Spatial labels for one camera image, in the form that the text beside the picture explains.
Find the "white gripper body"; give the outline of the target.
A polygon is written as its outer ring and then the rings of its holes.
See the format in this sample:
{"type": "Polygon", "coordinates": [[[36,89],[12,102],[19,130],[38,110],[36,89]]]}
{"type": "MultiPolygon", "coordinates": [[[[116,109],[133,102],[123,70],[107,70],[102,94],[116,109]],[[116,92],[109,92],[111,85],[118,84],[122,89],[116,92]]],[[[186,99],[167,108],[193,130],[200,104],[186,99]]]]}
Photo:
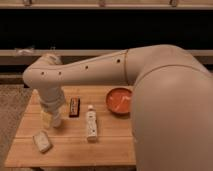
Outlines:
{"type": "Polygon", "coordinates": [[[42,109],[51,114],[54,120],[61,118],[59,109],[66,102],[63,93],[41,96],[39,101],[42,109]]]}

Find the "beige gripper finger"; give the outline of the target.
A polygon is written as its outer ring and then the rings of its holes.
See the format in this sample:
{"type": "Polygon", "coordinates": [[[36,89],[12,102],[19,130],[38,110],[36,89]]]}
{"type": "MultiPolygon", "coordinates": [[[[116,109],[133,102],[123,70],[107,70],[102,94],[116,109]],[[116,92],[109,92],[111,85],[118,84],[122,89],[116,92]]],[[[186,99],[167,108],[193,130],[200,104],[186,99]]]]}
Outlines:
{"type": "Polygon", "coordinates": [[[49,129],[52,126],[52,115],[48,112],[41,112],[42,123],[45,129],[49,129]]]}

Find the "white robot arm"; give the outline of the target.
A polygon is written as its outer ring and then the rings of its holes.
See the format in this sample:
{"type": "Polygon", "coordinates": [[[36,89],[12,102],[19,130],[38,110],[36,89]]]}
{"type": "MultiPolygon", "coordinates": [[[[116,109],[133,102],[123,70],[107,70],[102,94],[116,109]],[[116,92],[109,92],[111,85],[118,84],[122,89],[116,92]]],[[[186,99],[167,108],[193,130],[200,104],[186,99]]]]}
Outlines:
{"type": "Polygon", "coordinates": [[[66,65],[45,54],[23,80],[55,118],[64,85],[131,85],[137,171],[213,171],[213,74],[178,46],[131,48],[66,65]]]}

